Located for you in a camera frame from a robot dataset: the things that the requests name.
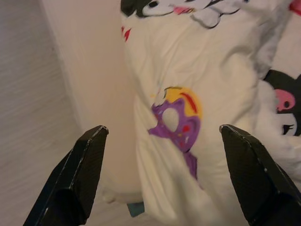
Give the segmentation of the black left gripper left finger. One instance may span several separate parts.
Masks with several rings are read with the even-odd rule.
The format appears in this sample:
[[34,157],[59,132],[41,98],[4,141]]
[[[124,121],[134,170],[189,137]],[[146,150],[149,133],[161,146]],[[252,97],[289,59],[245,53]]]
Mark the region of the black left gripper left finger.
[[102,125],[86,131],[54,167],[25,226],[81,226],[90,217],[100,180],[106,138]]

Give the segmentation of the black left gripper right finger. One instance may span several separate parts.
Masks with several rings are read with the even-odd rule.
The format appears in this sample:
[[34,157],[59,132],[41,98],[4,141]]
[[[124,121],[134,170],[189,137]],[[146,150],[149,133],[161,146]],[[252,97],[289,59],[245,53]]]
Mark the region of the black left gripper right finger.
[[299,226],[301,193],[262,143],[248,132],[221,125],[230,178],[251,226]]

